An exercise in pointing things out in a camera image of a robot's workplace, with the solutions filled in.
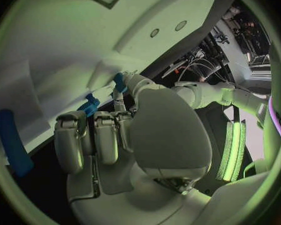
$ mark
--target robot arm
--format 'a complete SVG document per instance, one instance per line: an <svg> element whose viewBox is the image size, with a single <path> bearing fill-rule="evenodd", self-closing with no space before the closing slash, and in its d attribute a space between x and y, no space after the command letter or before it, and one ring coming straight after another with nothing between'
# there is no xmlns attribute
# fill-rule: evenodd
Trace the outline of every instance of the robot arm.
<svg viewBox="0 0 281 225"><path fill-rule="evenodd" d="M256 116L261 126L264 124L268 101L248 91L236 89L229 83L210 85L205 82L177 82L173 90L193 109L204 108L212 102L224 106L234 105Z"/></svg>

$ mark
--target white plastic surface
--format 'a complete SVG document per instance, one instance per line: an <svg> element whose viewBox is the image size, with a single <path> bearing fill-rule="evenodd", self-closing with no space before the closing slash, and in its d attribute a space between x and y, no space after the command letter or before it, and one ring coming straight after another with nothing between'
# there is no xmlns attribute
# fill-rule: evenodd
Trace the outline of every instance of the white plastic surface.
<svg viewBox="0 0 281 225"><path fill-rule="evenodd" d="M9 107L26 149L52 136L56 117L76 110L89 92L101 105L110 101L117 72L140 73L199 28L213 1L119 0L112 9L93 0L32 3L18 15L0 59L2 78L14 73L29 80L25 87L30 95ZM186 26L175 31L181 20L187 20ZM156 26L160 31L151 38ZM19 61L28 64L19 68ZM9 80L7 89L0 91L0 104L5 96L24 94ZM18 111L20 105L25 113Z"/></svg>

